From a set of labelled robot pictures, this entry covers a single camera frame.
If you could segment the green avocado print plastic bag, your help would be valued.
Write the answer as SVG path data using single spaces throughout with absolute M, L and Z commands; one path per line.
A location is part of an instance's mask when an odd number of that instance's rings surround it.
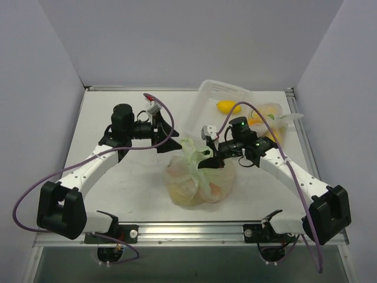
M 226 160 L 223 168 L 199 168 L 201 161 L 213 156 L 205 146 L 197 149 L 192 139 L 182 139 L 181 156 L 173 156 L 163 171 L 163 181 L 174 204 L 197 206 L 202 203 L 217 203 L 232 190 L 236 167 Z

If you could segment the white plastic basket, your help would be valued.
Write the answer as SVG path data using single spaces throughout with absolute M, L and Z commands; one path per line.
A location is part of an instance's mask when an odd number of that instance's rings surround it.
M 181 124 L 184 137 L 202 143 L 203 126 L 214 125 L 218 129 L 222 126 L 226 115 L 218 110 L 217 103 L 221 101 L 251 103 L 252 100 L 253 92 L 245 88 L 220 81 L 203 81 Z

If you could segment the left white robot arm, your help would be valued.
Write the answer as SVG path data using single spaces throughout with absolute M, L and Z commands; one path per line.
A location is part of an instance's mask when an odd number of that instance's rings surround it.
M 68 239 L 76 239 L 82 233 L 98 233 L 103 241 L 114 242 L 119 236 L 118 217 L 100 210 L 87 212 L 84 199 L 101 177 L 132 149 L 133 140 L 149 140 L 157 153 L 181 149 L 174 141 L 179 133 L 163 119 L 162 107 L 151 101 L 145 111 L 149 119 L 141 121 L 134 118 L 129 104 L 116 105 L 111 124 L 85 161 L 57 182 L 42 185 L 38 227 Z

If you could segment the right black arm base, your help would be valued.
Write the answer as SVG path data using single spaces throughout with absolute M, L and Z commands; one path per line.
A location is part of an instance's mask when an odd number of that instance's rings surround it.
M 284 233 L 277 234 L 268 224 L 248 223 L 243 225 L 243 237 L 245 243 L 276 243 L 284 244 L 295 239 L 294 235 Z

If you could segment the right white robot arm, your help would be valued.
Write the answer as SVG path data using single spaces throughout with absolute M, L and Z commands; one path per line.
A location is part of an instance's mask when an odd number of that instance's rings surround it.
M 312 176 L 281 153 L 272 139 L 258 137 L 246 122 L 245 117 L 232 119 L 228 128 L 232 139 L 223 142 L 218 141 L 215 126 L 203 126 L 201 138 L 208 148 L 198 167 L 220 169 L 227 159 L 240 157 L 268 172 L 297 195 L 304 213 L 281 209 L 272 212 L 262 220 L 262 236 L 275 241 L 281 234 L 304 234 L 324 245 L 348 227 L 352 220 L 346 189 L 340 185 L 331 187 Z

